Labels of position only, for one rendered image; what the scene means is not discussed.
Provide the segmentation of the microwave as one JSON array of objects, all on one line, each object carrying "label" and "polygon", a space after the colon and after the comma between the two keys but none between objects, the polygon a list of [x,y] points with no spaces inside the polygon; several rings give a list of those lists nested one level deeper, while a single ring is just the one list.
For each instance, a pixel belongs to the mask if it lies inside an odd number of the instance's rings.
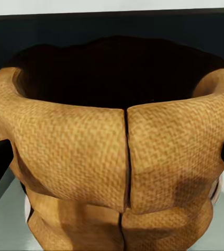
[{"label": "microwave", "polygon": [[[0,68],[43,43],[66,47],[117,36],[160,38],[224,58],[224,0],[0,0]],[[224,171],[209,193],[213,218],[186,251],[224,251]],[[10,167],[0,180],[0,251],[44,251]]]}]

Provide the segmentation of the popcorn bag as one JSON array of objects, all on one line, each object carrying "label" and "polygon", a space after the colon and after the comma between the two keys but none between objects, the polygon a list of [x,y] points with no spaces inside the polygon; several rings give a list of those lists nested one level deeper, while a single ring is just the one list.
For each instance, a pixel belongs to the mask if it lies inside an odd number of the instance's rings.
[{"label": "popcorn bag", "polygon": [[0,68],[0,141],[44,251],[186,251],[224,171],[224,58],[160,38],[23,50]]}]

